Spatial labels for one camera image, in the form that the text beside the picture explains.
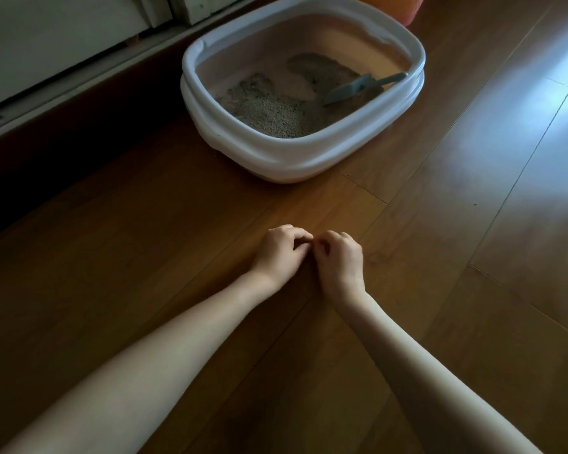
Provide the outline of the person's left hand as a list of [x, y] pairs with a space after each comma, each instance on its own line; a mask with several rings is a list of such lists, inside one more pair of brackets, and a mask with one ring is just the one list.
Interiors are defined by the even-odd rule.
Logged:
[[267, 231], [249, 271], [265, 297], [275, 294], [297, 273], [313, 239], [307, 230], [291, 224]]

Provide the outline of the person's right hand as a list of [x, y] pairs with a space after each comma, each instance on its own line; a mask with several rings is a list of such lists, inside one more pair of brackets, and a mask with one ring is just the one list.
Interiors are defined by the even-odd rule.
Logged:
[[360, 244], [356, 242], [356, 254], [350, 260], [316, 259], [316, 263], [323, 293], [332, 304], [346, 306], [364, 298], [364, 255]]

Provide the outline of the person's left forearm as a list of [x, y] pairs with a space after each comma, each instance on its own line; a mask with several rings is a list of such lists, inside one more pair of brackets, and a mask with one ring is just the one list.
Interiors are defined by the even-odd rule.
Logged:
[[277, 291], [249, 271], [95, 370], [0, 454], [137, 454], [204, 365]]

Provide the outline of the person's right forearm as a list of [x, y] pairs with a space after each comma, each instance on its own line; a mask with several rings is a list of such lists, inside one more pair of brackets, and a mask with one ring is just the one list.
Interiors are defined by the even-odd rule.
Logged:
[[427, 454], [543, 454], [365, 291], [334, 307], [379, 368]]

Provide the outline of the white cat litter box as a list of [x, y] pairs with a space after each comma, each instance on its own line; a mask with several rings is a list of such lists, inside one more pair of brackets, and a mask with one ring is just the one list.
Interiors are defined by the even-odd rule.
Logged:
[[[359, 74], [408, 76], [350, 115], [308, 136], [278, 138], [228, 113], [217, 96], [256, 72], [317, 53]], [[278, 0], [196, 39], [182, 58], [180, 89], [204, 141], [275, 183], [296, 183], [336, 165], [384, 131], [415, 102], [426, 52], [409, 29], [358, 0]]]

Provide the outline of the grey cat litter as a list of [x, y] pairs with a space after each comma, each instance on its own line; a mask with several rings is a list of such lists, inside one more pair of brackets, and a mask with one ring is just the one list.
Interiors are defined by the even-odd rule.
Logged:
[[300, 138], [333, 125], [384, 93], [383, 88], [373, 88], [341, 102], [323, 104], [331, 90], [359, 76], [325, 55], [302, 53], [269, 73], [246, 77], [216, 100], [262, 134]]

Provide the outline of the grey litter scoop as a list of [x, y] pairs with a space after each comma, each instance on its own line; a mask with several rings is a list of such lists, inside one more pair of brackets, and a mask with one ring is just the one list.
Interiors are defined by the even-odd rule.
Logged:
[[408, 77], [407, 72], [399, 72], [394, 75], [390, 75], [379, 80], [373, 79], [371, 74], [365, 74], [359, 78], [343, 84], [337, 88], [331, 90], [322, 100], [322, 105], [330, 105], [343, 100], [354, 97], [358, 93], [364, 90], [370, 90], [373, 88], [383, 88], [388, 84], [395, 84], [403, 81]]

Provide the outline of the orange container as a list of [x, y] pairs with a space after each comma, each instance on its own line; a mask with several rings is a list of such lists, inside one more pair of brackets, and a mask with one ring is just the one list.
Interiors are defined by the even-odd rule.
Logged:
[[404, 26], [414, 20], [424, 0], [359, 0], [391, 16]]

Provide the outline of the white door frame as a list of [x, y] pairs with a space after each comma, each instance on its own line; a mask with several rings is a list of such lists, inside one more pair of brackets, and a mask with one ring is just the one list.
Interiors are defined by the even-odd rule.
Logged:
[[0, 0], [0, 138], [256, 0]]

